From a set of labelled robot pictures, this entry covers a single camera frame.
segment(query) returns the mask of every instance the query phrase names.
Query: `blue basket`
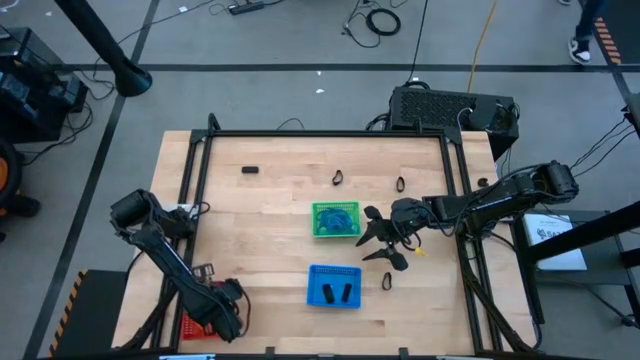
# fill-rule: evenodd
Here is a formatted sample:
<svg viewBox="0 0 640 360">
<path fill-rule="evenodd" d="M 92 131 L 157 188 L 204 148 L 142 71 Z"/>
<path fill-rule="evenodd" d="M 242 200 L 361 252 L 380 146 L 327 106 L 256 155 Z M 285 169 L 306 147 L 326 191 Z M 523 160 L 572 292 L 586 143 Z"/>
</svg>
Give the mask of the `blue basket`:
<svg viewBox="0 0 640 360">
<path fill-rule="evenodd" d="M 331 285 L 333 304 L 327 303 L 322 285 Z M 351 284 L 349 300 L 342 302 L 344 286 Z M 307 286 L 307 305 L 326 306 L 343 309 L 359 309 L 362 297 L 362 269 L 350 266 L 311 265 Z"/>
</svg>

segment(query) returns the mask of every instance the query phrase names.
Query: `concrete floor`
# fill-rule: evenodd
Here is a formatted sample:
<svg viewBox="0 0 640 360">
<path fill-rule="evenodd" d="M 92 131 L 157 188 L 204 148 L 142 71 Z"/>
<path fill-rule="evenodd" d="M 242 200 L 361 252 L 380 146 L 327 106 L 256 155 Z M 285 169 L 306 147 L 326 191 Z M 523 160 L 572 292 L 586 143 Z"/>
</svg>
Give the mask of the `concrete floor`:
<svg viewBox="0 0 640 360">
<path fill-rule="evenodd" d="M 387 4 L 387 0 L 378 1 Z M 119 40 L 140 28 L 149 5 L 158 1 L 90 3 Z M 199 3 L 159 1 L 154 19 L 175 14 L 180 6 L 191 8 Z M 429 1 L 418 64 L 470 64 L 491 3 Z M 409 0 L 397 9 L 402 30 L 383 38 L 376 49 L 359 48 L 341 35 L 341 24 L 353 5 L 354 1 L 344 0 L 287 0 L 237 17 L 226 12 L 211 16 L 206 5 L 154 25 L 142 44 L 140 63 L 410 64 L 423 2 Z M 576 3 L 565 7 L 555 0 L 500 1 L 478 62 L 571 64 L 565 42 L 579 14 Z M 67 63 L 91 64 L 97 58 L 52 0 L 23 0 L 7 13 L 0 13 L 0 23 L 31 27 Z M 353 26 L 363 42 L 375 40 L 363 30 L 364 24 L 355 21 Z M 127 54 L 132 54 L 137 37 L 123 42 Z M 596 44 L 592 50 L 593 64 L 606 64 Z M 113 236 L 107 221 L 109 205 L 132 189 L 149 187 L 164 131 L 202 128 L 209 112 L 215 112 L 226 129 L 273 129 L 290 117 L 300 118 L 307 129 L 363 129 L 386 110 L 393 87 L 404 82 L 408 73 L 359 69 L 362 71 L 319 74 L 292 70 L 196 72 L 183 67 L 180 71 L 153 72 L 154 85 L 143 96 L 116 100 L 112 95 L 101 102 L 90 101 L 95 113 L 93 126 L 74 144 L 56 148 L 25 168 L 25 191 L 42 202 L 42 212 L 33 219 L 5 218 L 0 222 L 0 229 L 8 234 L 0 244 L 0 358 L 17 359 L 25 353 L 76 209 L 88 180 L 91 182 L 89 174 L 108 122 L 117 125 L 113 140 L 95 192 L 88 198 L 88 213 L 40 347 L 41 356 L 46 354 L 75 274 L 86 268 L 125 270 L 129 264 L 133 249 Z M 475 77 L 474 92 L 513 96 L 522 108 L 512 166 L 552 159 L 573 163 L 621 119 L 619 110 L 624 101 L 611 74 L 531 71 L 535 72 L 479 72 Z M 98 74 L 99 78 L 110 76 L 109 72 Z M 464 91 L 469 73 L 433 71 L 415 76 L 434 89 Z M 632 91 L 640 91 L 640 74 L 624 74 L 624 78 Z M 89 85 L 97 93 L 104 91 L 101 85 Z M 630 156 L 637 151 L 640 143 L 632 136 L 579 179 L 580 196 L 564 208 L 614 210 L 640 199 L 636 180 L 640 158 Z M 638 240 L 633 235 L 623 237 L 626 247 L 638 246 Z M 540 291 L 548 318 L 543 325 L 544 351 L 634 358 L 640 332 L 619 326 L 615 316 L 586 291 L 561 286 L 540 286 Z M 629 312 L 622 289 L 601 287 L 598 291 Z"/>
</svg>

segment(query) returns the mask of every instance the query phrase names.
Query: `wooden tabletop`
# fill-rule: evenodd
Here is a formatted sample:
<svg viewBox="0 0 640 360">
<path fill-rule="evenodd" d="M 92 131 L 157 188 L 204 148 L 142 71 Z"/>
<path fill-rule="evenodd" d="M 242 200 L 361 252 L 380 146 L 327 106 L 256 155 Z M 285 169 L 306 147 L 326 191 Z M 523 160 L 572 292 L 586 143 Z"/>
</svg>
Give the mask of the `wooden tabletop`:
<svg viewBox="0 0 640 360">
<path fill-rule="evenodd" d="M 151 191 L 163 204 L 178 198 L 189 132 L 166 132 Z M 472 186 L 481 177 L 497 180 L 485 133 L 463 133 Z M 196 154 L 190 201 L 193 201 L 201 149 Z M 450 147 L 456 189 L 462 193 L 455 150 Z M 243 175 L 246 165 L 260 167 Z M 333 186 L 337 169 L 344 181 Z M 396 179 L 406 190 L 398 194 Z M 181 352 L 264 353 L 274 346 L 287 354 L 472 354 L 466 303 L 455 239 L 440 231 L 419 232 L 420 257 L 404 251 L 409 268 L 393 271 L 386 260 L 361 261 L 382 247 L 356 239 L 314 239 L 311 203 L 359 201 L 388 217 L 400 197 L 446 194 L 440 147 L 428 138 L 216 137 L 213 141 L 204 200 L 211 211 L 202 216 L 193 265 L 212 263 L 215 279 L 237 278 L 253 304 L 246 337 L 231 344 L 220 340 L 182 341 Z M 361 215 L 363 228 L 366 218 Z M 506 226 L 496 232 L 510 239 Z M 485 255 L 495 303 L 529 344 L 535 342 L 531 316 L 515 254 L 497 241 L 485 240 Z M 362 307 L 358 310 L 306 304 L 311 264 L 360 267 Z M 393 289 L 381 289 L 383 274 L 393 274 Z M 113 346 L 125 343 L 158 301 L 162 274 L 143 256 L 131 272 Z M 491 343 L 486 313 L 478 303 L 485 348 Z M 239 302 L 246 316 L 244 300 Z M 168 344 L 174 307 L 165 319 Z"/>
</svg>

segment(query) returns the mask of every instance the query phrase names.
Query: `shoe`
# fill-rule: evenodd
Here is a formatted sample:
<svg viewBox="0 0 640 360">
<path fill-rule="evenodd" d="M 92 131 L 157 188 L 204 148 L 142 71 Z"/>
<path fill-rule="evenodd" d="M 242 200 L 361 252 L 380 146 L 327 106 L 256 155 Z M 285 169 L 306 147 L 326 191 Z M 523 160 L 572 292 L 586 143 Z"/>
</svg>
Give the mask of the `shoe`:
<svg viewBox="0 0 640 360">
<path fill-rule="evenodd" d="M 576 38 L 569 40 L 569 57 L 579 65 L 587 65 L 591 62 L 589 52 L 589 41 L 577 41 Z"/>
</svg>

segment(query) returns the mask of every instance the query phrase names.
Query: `green basket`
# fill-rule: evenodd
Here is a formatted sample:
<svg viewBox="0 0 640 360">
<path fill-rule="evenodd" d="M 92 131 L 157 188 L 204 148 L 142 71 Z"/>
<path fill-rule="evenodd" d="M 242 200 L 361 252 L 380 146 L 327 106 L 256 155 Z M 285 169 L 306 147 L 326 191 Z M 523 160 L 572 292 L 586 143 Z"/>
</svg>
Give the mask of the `green basket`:
<svg viewBox="0 0 640 360">
<path fill-rule="evenodd" d="M 322 212 L 330 209 L 344 210 L 351 218 L 352 226 L 341 231 L 319 228 Z M 360 236 L 360 204 L 357 201 L 321 202 L 311 204 L 311 230 L 317 238 L 338 238 Z"/>
</svg>

